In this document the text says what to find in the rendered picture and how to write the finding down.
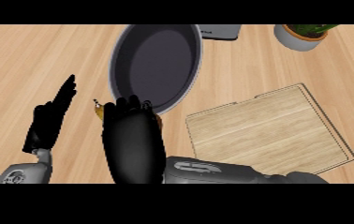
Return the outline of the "pale wooden tray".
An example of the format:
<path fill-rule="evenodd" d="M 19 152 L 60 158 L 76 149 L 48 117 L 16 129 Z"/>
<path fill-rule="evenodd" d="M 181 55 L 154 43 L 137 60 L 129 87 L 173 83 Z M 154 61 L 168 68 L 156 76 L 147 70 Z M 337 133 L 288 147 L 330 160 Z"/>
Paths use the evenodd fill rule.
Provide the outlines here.
<path fill-rule="evenodd" d="M 318 174 L 354 161 L 354 151 L 303 84 L 187 116 L 194 157 L 257 172 Z"/>

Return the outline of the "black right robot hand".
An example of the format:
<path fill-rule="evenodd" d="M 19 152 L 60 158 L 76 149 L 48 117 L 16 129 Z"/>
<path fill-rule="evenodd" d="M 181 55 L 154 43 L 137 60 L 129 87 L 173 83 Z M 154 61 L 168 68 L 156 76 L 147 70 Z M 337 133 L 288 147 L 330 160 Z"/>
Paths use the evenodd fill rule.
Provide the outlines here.
<path fill-rule="evenodd" d="M 101 144 L 116 184 L 160 184 L 166 151 L 151 104 L 135 95 L 103 105 Z"/>

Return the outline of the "yellow-brown pear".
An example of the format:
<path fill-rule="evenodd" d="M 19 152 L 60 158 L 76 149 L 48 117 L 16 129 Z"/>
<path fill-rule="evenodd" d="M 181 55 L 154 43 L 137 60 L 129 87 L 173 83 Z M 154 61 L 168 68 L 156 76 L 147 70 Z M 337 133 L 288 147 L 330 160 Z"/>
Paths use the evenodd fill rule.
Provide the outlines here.
<path fill-rule="evenodd" d="M 98 119 L 103 119 L 103 105 L 100 105 L 98 101 L 95 99 L 92 99 L 94 101 L 94 111 L 95 111 L 95 115 L 98 117 Z M 159 117 L 157 114 L 154 114 L 156 120 L 157 120 L 157 125 L 159 125 L 159 129 L 162 129 L 162 119 Z"/>

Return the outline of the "grey appliance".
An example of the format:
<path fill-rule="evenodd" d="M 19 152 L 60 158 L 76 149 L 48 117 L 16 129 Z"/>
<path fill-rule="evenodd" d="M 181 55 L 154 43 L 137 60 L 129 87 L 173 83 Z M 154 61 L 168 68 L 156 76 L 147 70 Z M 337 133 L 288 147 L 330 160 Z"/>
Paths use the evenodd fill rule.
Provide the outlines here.
<path fill-rule="evenodd" d="M 200 24 L 198 30 L 204 39 L 235 40 L 240 24 Z"/>

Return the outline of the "dark grey pot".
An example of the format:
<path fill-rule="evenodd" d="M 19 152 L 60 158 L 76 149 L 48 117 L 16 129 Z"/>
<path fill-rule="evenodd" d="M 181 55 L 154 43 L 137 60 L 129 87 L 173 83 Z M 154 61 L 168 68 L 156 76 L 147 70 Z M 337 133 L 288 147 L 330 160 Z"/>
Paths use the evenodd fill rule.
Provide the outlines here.
<path fill-rule="evenodd" d="M 196 24 L 128 24 L 111 50 L 107 83 L 113 99 L 135 95 L 166 113 L 193 86 L 201 60 Z"/>

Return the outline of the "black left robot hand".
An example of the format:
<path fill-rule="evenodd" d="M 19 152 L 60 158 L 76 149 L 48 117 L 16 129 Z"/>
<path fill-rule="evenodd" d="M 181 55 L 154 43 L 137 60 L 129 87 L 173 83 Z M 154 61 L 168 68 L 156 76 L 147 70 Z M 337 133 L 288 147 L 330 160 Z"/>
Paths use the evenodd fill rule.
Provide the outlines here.
<path fill-rule="evenodd" d="M 27 130 L 21 151 L 30 153 L 35 149 L 50 150 L 55 144 L 64 113 L 76 94 L 75 75 L 61 84 L 54 99 L 32 110 L 32 124 Z"/>

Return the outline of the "potted green plant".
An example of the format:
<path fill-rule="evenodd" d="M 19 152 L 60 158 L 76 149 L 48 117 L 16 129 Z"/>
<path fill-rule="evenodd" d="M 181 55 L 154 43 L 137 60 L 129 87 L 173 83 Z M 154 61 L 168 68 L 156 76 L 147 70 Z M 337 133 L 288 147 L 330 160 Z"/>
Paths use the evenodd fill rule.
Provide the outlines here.
<path fill-rule="evenodd" d="M 277 24 L 274 34 L 278 43 L 293 51 L 311 51 L 324 40 L 336 24 Z"/>

